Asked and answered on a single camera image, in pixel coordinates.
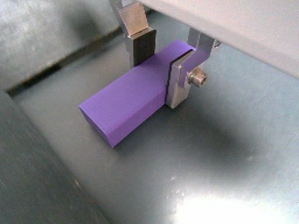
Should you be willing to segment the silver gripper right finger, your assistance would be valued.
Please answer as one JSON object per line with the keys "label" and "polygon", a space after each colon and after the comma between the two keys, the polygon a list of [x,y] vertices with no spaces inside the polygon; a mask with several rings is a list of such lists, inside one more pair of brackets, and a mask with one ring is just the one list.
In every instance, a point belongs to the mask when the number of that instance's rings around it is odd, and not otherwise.
{"label": "silver gripper right finger", "polygon": [[191,85],[201,87],[207,81],[202,64],[211,56],[218,41],[203,32],[190,29],[191,49],[171,63],[166,104],[175,109],[190,95]]}

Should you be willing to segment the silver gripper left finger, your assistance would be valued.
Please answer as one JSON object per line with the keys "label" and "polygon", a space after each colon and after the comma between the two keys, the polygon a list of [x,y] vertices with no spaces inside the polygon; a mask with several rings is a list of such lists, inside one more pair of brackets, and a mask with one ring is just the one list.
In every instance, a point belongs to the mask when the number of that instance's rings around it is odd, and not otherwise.
{"label": "silver gripper left finger", "polygon": [[126,38],[131,67],[155,54],[157,29],[147,20],[146,8],[137,0],[109,0]]}

